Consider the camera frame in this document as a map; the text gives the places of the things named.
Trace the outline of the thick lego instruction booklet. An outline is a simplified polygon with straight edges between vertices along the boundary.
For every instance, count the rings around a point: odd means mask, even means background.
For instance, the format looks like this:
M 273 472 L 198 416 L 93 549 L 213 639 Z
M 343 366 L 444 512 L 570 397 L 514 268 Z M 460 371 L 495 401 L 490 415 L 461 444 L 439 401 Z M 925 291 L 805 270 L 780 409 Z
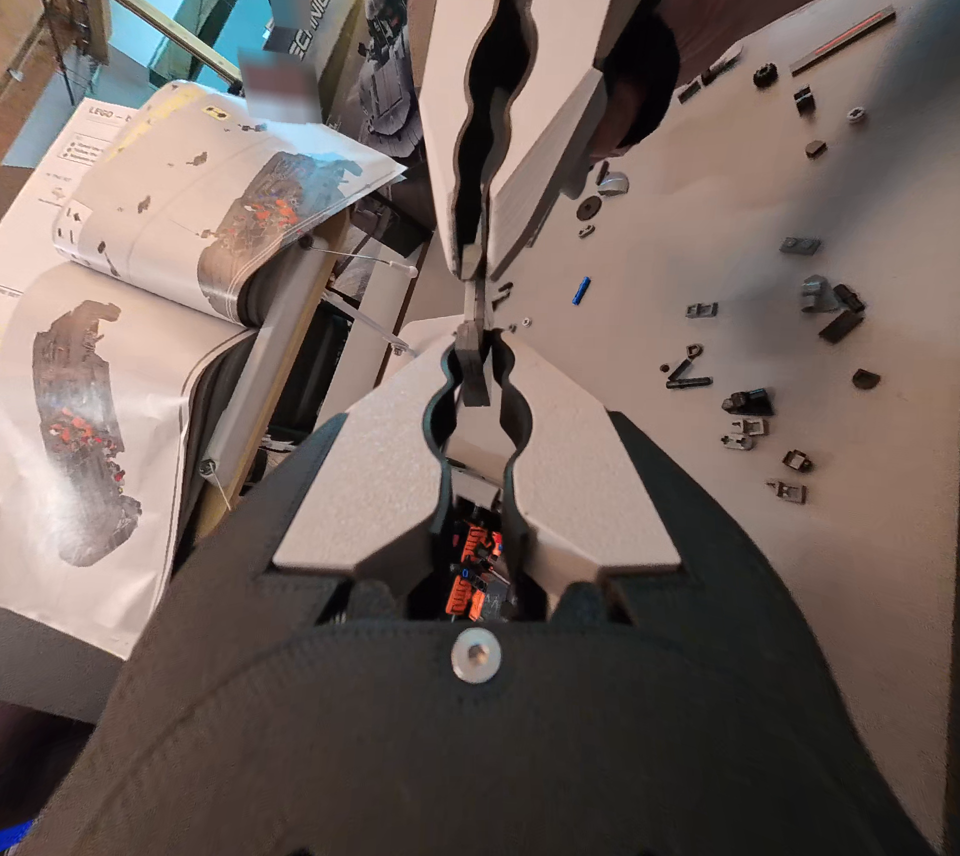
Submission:
M 2 224 L 2 610 L 127 658 L 169 578 L 198 382 L 278 254 L 405 167 L 175 81 Z

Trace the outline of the dark grey lego beam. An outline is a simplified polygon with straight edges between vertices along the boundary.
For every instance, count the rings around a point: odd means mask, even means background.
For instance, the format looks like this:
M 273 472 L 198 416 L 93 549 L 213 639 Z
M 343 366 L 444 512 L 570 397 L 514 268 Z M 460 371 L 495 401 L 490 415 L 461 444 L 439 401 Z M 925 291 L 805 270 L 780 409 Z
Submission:
M 454 343 L 462 373 L 461 402 L 468 408 L 490 406 L 485 376 L 488 354 L 486 308 L 486 278 L 480 272 L 464 284 L 462 322 Z

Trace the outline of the white booklet stand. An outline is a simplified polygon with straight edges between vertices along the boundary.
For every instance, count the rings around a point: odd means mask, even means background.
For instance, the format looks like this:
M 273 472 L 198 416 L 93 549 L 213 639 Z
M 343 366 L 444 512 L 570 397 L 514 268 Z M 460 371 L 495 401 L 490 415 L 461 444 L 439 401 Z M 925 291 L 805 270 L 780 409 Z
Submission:
M 214 376 L 203 376 L 198 401 L 191 414 L 199 420 L 198 444 L 192 463 L 188 531 L 208 536 L 235 508 L 253 465 L 261 437 L 291 378 L 296 358 L 307 341 L 308 330 L 322 304 L 331 306 L 353 324 L 353 332 L 375 334 L 390 351 L 411 360 L 422 350 L 394 330 L 402 321 L 401 304 L 390 298 L 390 319 L 381 323 L 372 316 L 381 286 L 372 285 L 367 308 L 354 308 L 337 292 L 327 289 L 332 273 L 338 222 L 321 227 L 310 238 L 311 249 L 294 246 L 279 263 L 265 293 L 269 296 L 263 325 L 227 354 Z

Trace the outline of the grey lego car model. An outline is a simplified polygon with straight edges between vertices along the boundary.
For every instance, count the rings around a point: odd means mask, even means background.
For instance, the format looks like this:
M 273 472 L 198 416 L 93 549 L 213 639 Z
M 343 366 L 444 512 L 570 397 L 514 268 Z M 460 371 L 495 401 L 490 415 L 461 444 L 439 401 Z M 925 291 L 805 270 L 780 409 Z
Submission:
M 452 623 L 511 622 L 522 615 L 504 549 L 501 485 L 463 463 L 449 461 L 451 513 L 440 572 L 448 576 L 443 616 Z

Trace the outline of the scattered loose lego pieces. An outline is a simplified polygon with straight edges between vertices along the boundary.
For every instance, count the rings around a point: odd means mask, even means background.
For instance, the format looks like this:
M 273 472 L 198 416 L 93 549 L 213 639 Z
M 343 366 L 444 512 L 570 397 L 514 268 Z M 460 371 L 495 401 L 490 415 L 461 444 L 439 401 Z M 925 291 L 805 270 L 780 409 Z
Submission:
M 867 80 L 897 33 L 889 1 L 819 0 L 734 44 L 672 95 L 663 124 L 559 203 L 536 257 L 564 363 L 748 530 L 809 526 L 839 431 L 831 389 L 865 338 L 852 204 L 829 189 L 865 148 Z

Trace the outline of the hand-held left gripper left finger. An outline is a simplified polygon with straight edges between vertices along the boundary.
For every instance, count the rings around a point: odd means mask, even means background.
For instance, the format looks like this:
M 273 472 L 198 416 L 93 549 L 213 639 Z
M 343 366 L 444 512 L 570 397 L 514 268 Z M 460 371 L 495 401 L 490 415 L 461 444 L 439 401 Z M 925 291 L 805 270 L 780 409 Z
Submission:
M 433 340 L 352 405 L 279 542 L 283 571 L 378 581 L 402 598 L 432 571 L 452 503 L 455 337 Z

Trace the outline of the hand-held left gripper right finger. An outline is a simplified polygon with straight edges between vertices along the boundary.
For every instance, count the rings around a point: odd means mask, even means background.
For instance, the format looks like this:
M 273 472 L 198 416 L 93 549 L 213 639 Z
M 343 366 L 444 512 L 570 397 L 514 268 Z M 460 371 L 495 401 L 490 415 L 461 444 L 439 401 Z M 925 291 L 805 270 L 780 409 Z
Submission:
M 546 619 L 571 586 L 680 574 L 614 414 L 516 333 L 491 333 L 488 354 L 512 616 Z

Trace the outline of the dark lego set box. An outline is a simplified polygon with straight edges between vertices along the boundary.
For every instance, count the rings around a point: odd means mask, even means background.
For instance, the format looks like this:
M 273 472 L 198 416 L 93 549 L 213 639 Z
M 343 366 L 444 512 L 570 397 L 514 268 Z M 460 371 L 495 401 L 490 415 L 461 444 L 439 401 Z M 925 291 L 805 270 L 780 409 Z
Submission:
M 333 130 L 413 165 L 424 131 L 412 74 L 408 0 L 309 0 L 290 45 L 317 77 L 323 121 Z

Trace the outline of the large printed task sheet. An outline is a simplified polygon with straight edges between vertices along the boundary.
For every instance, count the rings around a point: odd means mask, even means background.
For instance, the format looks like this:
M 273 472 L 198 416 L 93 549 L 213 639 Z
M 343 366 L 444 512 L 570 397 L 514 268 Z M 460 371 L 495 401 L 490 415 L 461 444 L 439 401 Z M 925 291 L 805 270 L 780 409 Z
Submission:
M 156 92 L 139 110 L 81 102 L 2 217 L 2 316 L 72 260 L 114 278 L 127 274 L 129 226 L 158 168 L 142 160 L 144 138 L 164 100 Z

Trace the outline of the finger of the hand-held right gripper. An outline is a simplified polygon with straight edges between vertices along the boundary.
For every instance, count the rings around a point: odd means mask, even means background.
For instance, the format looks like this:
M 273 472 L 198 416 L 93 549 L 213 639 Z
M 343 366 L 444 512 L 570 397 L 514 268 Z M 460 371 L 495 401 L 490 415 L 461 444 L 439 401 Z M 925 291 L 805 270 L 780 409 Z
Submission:
M 531 62 L 506 111 L 506 152 L 488 187 L 486 274 L 503 276 L 561 194 L 574 199 L 591 167 L 606 107 L 596 51 L 611 0 L 530 0 Z
M 470 70 L 499 0 L 436 0 L 418 96 L 438 237 L 459 279 L 461 252 L 474 241 L 458 228 L 459 152 L 473 112 Z

